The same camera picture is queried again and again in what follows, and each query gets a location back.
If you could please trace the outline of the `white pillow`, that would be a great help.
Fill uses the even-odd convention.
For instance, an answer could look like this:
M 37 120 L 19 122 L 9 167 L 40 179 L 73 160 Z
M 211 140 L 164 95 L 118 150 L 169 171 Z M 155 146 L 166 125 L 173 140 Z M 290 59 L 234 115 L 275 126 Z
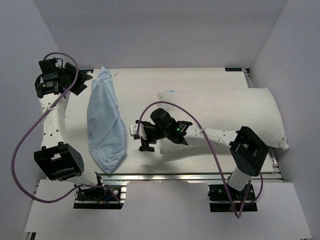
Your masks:
M 177 121 L 221 131 L 245 126 L 267 146 L 289 149 L 281 113 L 268 88 L 160 92 L 157 97 L 158 106 Z

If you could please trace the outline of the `left blue table label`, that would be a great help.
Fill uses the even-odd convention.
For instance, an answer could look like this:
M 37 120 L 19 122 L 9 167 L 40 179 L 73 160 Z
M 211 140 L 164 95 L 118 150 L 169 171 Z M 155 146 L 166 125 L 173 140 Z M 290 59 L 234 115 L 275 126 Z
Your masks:
M 80 69 L 79 71 L 84 74 L 92 74 L 94 72 L 93 69 Z

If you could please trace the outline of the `blue table label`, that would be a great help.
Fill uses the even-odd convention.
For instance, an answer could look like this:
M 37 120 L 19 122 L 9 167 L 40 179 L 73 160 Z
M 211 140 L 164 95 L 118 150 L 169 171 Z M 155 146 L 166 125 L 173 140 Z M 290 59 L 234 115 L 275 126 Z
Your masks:
M 93 69 L 80 69 L 79 71 L 84 74 L 92 74 L 94 72 Z
M 226 72 L 242 72 L 243 69 L 241 67 L 225 67 Z

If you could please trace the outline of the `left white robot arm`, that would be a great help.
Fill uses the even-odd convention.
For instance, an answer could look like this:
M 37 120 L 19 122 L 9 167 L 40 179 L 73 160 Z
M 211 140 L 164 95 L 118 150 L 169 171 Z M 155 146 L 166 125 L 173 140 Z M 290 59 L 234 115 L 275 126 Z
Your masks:
M 78 71 L 69 62 L 59 64 L 58 58 L 41 60 L 39 66 L 41 75 L 35 81 L 35 90 L 45 117 L 40 150 L 34 152 L 34 160 L 50 180 L 90 185 L 88 193 L 99 200 L 105 196 L 106 187 L 69 144 L 66 129 L 70 94 L 81 94 L 92 76 Z

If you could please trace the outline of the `light blue pillowcase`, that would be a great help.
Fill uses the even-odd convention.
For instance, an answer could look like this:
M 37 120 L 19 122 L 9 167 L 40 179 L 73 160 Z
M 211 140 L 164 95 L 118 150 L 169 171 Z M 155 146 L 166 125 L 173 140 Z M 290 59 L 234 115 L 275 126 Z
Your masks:
M 102 67 L 92 81 L 87 107 L 88 149 L 106 173 L 113 173 L 125 158 L 127 137 L 111 72 Z

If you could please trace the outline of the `aluminium front rail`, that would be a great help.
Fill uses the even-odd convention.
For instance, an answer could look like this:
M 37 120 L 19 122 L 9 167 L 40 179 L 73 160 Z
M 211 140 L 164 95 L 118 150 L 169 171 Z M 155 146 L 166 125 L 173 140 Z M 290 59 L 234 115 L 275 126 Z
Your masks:
M 220 174 L 102 174 L 104 181 L 185 181 L 194 183 L 222 183 Z M 263 173 L 264 183 L 283 183 L 280 173 Z M 254 183 L 259 183 L 260 177 L 252 177 Z

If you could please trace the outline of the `right blue table label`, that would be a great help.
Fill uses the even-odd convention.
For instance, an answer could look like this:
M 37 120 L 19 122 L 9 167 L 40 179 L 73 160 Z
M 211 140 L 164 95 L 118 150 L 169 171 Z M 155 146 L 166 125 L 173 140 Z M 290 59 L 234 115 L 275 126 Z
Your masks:
M 243 69 L 241 67 L 225 67 L 226 72 L 242 72 Z

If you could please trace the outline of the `right aluminium side rail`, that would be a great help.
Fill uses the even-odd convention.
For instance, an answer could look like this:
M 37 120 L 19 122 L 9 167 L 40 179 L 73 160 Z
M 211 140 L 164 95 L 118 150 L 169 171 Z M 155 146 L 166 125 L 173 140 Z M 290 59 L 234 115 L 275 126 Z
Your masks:
M 245 68 L 243 70 L 243 74 L 244 74 L 244 77 L 245 77 L 245 80 L 246 80 L 246 83 L 247 83 L 247 87 L 248 88 L 252 88 L 253 84 L 252 84 L 252 81 L 251 81 L 251 78 L 250 78 L 250 69 L 249 68 Z M 277 173 L 277 174 L 280 174 L 281 171 L 279 169 L 279 165 L 278 165 L 277 160 L 275 158 L 274 151 L 273 151 L 273 149 L 271 147 L 268 148 L 268 157 L 269 157 L 269 160 L 270 160 L 270 162 L 272 164 L 273 172 Z

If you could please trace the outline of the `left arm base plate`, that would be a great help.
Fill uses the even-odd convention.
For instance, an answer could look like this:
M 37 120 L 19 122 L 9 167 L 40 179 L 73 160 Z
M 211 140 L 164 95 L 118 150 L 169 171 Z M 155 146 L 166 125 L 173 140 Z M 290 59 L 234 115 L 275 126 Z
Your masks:
M 108 185 L 104 188 L 79 189 L 73 208 L 87 210 L 121 210 L 126 197 L 124 185 Z

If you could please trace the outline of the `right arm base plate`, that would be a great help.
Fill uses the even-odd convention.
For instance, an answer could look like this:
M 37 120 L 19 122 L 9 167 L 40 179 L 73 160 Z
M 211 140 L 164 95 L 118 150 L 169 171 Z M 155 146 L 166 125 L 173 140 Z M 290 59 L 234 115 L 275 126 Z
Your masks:
M 231 199 L 235 205 L 237 212 L 240 211 L 242 201 L 246 191 L 248 190 L 248 184 L 242 191 L 237 191 L 234 189 L 229 189 Z M 223 184 L 211 184 L 208 186 L 208 200 L 211 213 L 231 213 L 233 212 L 231 203 L 228 199 L 227 192 Z M 249 192 L 247 194 L 245 204 L 243 207 L 243 212 L 257 212 L 258 207 L 255 202 L 251 203 L 256 198 L 255 190 L 253 185 L 250 184 Z

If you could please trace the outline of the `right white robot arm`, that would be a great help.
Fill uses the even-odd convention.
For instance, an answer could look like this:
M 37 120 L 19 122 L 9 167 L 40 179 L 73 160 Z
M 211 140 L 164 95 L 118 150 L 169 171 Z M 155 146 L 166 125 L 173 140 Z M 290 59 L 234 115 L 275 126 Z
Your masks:
M 158 140 L 168 139 L 175 145 L 203 147 L 230 152 L 236 164 L 227 186 L 226 195 L 236 200 L 244 193 L 246 184 L 253 177 L 259 176 L 268 155 L 267 145 L 249 127 L 239 130 L 217 130 L 202 128 L 189 121 L 176 121 L 163 108 L 154 110 L 151 122 L 137 120 L 131 126 L 130 134 L 139 139 L 141 152 L 154 152 L 153 145 Z

